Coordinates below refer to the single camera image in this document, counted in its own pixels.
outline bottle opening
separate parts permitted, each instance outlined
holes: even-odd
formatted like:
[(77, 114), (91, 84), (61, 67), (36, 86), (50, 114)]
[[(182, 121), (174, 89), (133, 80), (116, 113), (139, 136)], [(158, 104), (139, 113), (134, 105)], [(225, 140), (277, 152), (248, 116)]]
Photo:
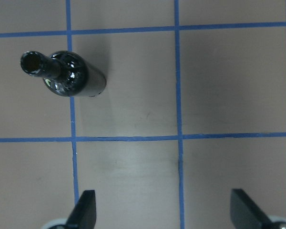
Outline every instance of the bottle opening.
[(23, 54), (21, 58), (21, 67), (25, 72), (32, 73), (40, 69), (41, 57), (38, 53), (30, 52)]

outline bottle neck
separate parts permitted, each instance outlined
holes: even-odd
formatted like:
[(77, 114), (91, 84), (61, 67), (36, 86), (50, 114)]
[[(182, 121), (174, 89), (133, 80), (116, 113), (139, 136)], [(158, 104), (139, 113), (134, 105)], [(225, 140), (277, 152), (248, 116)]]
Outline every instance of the bottle neck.
[(29, 51), (22, 55), (20, 65), (29, 75), (55, 80), (61, 74), (61, 65), (40, 52)]

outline beige surface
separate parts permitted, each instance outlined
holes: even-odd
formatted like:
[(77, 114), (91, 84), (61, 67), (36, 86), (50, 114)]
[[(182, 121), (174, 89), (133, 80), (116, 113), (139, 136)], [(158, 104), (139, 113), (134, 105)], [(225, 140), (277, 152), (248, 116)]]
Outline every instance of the beige surface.
[(286, 131), (286, 30), (181, 32), (184, 134)]
[(243, 188), (269, 215), (286, 216), (284, 138), (184, 141), (186, 228), (234, 228), (232, 188)]
[[(64, 33), (65, 2), (0, 1), (0, 33)], [(179, 8), (181, 25), (286, 21), (284, 0), (179, 0)], [(174, 1), (71, 0), (71, 23), (174, 26)], [(69, 98), (19, 65), (27, 50), (68, 49), (67, 35), (31, 35), (0, 38), (0, 138), (69, 137)], [(177, 138), (174, 31), (71, 38), (108, 80), (100, 96), (74, 99), (77, 136)], [(183, 134), (286, 131), (285, 27), (180, 31), (180, 65)], [(176, 140), (77, 142), (77, 157), (79, 193), (96, 191), (95, 229), (179, 228)], [(68, 217), (72, 163), (71, 142), (0, 143), (0, 228), (38, 229)], [(232, 229), (233, 187), (286, 216), (286, 137), (184, 140), (184, 229)]]
[(0, 228), (39, 229), (74, 206), (71, 143), (0, 143)]
[(75, 99), (78, 136), (177, 134), (173, 32), (79, 35), (73, 44), (107, 75), (99, 97)]
[(286, 1), (180, 0), (180, 24), (286, 21)]
[(81, 142), (78, 173), (96, 190), (96, 228), (179, 227), (177, 141)]

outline black bottle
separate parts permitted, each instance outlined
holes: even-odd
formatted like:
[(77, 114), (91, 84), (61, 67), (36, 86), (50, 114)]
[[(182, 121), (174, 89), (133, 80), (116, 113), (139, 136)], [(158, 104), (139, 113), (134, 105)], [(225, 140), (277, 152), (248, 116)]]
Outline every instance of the black bottle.
[(99, 70), (88, 67), (82, 57), (69, 51), (55, 52), (50, 57), (29, 51), (22, 55), (20, 65), (25, 73), (43, 78), (45, 85), (61, 96), (94, 97), (106, 86)]

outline bottle body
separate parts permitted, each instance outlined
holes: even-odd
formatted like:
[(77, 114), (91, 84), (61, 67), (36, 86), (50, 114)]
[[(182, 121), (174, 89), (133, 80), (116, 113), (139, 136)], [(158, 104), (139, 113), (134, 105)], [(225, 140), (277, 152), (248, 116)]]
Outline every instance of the bottle body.
[(94, 97), (106, 86), (105, 76), (73, 52), (59, 51), (50, 57), (26, 52), (20, 63), (26, 73), (43, 78), (46, 87), (60, 96)]

